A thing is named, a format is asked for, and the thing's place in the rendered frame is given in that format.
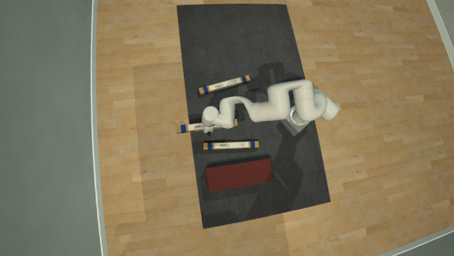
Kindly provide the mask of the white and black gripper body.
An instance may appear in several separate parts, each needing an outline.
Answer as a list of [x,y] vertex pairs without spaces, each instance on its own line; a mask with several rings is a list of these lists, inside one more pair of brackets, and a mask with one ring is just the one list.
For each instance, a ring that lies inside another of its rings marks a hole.
[[212,126],[212,127],[203,126],[203,131],[205,133],[212,132],[213,129],[214,129],[214,126]]

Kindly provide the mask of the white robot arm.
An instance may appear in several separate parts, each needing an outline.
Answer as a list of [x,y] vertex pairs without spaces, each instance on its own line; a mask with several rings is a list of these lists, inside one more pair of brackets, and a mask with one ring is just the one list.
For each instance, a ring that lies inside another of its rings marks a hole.
[[[291,90],[295,108],[290,111],[289,91]],[[292,123],[297,126],[302,126],[320,117],[329,122],[340,111],[339,106],[323,95],[322,91],[313,89],[312,81],[308,79],[274,84],[268,87],[267,95],[268,101],[256,103],[243,96],[221,99],[219,110],[214,106],[207,106],[203,110],[202,123],[207,127],[218,125],[220,128],[233,128],[236,104],[244,104],[253,122],[283,120],[290,117]]]

